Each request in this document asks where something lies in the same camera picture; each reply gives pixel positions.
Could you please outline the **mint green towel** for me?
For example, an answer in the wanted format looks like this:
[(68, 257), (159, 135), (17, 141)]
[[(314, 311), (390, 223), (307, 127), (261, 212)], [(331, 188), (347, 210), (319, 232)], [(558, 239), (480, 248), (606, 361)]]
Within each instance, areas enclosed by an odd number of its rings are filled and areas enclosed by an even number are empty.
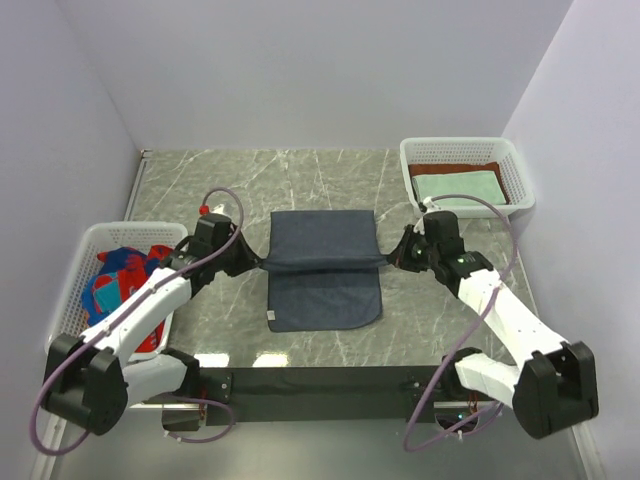
[(491, 171), (417, 175), (412, 185), (420, 200), (426, 197), (461, 194), (480, 198), (493, 205), (506, 205), (496, 176)]

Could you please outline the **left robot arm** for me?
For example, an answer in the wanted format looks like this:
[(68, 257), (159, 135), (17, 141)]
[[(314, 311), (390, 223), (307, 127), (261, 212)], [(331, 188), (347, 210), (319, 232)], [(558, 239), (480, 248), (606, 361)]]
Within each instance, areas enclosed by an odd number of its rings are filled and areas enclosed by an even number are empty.
[(141, 363), (130, 358), (217, 273), (234, 277), (259, 264), (239, 225), (221, 214), (201, 216), (194, 234), (112, 314), (79, 337), (61, 334), (51, 343), (37, 408), (103, 435), (131, 405), (165, 394), (180, 402), (201, 395), (200, 365), (193, 356), (167, 348)]

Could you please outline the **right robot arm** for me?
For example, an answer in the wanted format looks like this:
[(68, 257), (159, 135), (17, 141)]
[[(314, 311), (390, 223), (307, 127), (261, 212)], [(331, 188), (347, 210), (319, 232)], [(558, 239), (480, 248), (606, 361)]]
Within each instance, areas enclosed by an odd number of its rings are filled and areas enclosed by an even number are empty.
[(452, 399), (475, 391), (512, 409), (534, 439), (598, 415), (591, 349), (551, 330), (507, 287), (503, 273), (481, 253), (467, 250), (454, 213), (428, 212), (406, 226), (388, 260), (404, 271), (432, 271), (441, 285), (478, 314), (513, 359), (504, 364), (458, 344), (425, 387), (420, 406), (434, 390)]

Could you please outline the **rust brown towel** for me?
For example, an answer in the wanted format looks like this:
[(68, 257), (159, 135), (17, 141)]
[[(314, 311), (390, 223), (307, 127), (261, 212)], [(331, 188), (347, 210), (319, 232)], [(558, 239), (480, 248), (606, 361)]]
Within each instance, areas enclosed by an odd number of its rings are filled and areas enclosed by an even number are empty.
[(487, 164), (410, 164), (408, 166), (409, 177), (415, 177), (417, 175), (437, 175), (437, 174), (454, 174), (454, 173), (468, 173), (475, 171), (491, 171), (498, 181), (501, 193), (504, 196), (506, 203), (509, 203), (509, 195), (507, 194), (504, 182), (501, 177), (501, 169), (497, 162), (489, 162)]

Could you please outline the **blue grey cloth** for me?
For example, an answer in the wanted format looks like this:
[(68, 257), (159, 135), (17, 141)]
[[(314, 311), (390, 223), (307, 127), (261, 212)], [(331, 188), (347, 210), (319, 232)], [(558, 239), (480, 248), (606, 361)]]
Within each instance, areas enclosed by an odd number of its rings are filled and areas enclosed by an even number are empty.
[(379, 269), (388, 264), (371, 210), (271, 214), (267, 324), (274, 333), (354, 330), (383, 311)]

